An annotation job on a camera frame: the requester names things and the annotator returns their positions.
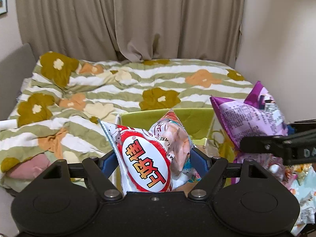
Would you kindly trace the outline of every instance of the pink cloth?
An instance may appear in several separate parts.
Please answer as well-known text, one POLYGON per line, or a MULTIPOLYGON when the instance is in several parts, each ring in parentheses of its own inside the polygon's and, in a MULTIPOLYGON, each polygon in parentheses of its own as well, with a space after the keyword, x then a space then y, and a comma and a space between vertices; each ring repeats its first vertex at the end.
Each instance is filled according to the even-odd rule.
POLYGON ((50 166, 51 162, 45 154, 38 154, 28 161, 17 164, 6 175, 15 179, 33 180, 50 166))

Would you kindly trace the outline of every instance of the chinese characters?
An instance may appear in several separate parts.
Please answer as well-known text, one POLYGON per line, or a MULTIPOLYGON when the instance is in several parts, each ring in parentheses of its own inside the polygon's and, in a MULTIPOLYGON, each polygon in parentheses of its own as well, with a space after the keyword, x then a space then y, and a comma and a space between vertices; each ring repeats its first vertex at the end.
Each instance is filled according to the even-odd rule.
POLYGON ((149 176, 151 180, 150 183, 147 184, 149 188, 153 187, 156 183, 162 182, 165 184, 166 180, 161 175, 157 167, 154 167, 154 161, 150 158, 140 159, 139 157, 146 152, 143 147, 140 145, 138 139, 136 139, 133 143, 129 144, 126 148, 125 154, 129 157, 130 161, 135 161, 133 167, 139 173, 141 179, 147 179, 149 176))

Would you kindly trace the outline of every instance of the wall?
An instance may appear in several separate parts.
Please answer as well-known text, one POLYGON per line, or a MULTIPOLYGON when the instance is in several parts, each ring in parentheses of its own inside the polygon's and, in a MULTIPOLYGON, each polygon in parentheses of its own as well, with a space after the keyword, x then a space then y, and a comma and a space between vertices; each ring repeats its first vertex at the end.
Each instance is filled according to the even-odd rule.
POLYGON ((15 0, 7 0, 8 12, 0 15, 0 60, 22 45, 15 0))
POLYGON ((288 121, 316 118, 316 0, 245 0, 236 70, 288 121))
MULTIPOLYGON (((0 60, 22 45, 15 0, 7 0, 7 6, 8 12, 0 15, 0 60)), ((12 200, 12 196, 0 188, 0 232, 9 237, 18 233, 10 213, 12 200)))

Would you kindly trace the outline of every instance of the black mount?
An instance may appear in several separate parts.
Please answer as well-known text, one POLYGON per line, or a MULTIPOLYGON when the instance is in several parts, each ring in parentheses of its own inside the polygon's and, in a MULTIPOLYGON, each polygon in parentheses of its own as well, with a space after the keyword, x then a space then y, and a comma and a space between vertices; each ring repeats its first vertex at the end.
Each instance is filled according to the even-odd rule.
POLYGON ((298 121, 291 126, 297 133, 244 137, 240 142, 240 150, 245 153, 272 153, 283 158, 284 165, 316 162, 316 120, 298 121))
POLYGON ((12 202, 18 236, 292 236, 298 201, 257 162, 228 163, 196 148, 190 160, 202 179, 188 197, 183 192, 123 197, 108 180, 117 167, 113 152, 82 164, 58 160, 12 202), (239 183, 223 188, 230 177, 240 177, 239 183), (90 189, 71 178, 84 178, 90 189))

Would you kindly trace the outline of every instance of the purple snack bag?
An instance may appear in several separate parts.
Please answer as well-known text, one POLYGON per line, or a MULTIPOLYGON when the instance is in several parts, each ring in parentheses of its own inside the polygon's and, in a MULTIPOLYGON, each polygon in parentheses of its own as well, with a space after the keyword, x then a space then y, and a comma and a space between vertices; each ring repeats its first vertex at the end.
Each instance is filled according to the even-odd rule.
POLYGON ((287 135, 284 117, 267 89, 258 81, 244 102, 211 97, 215 114, 235 149, 245 136, 287 135))

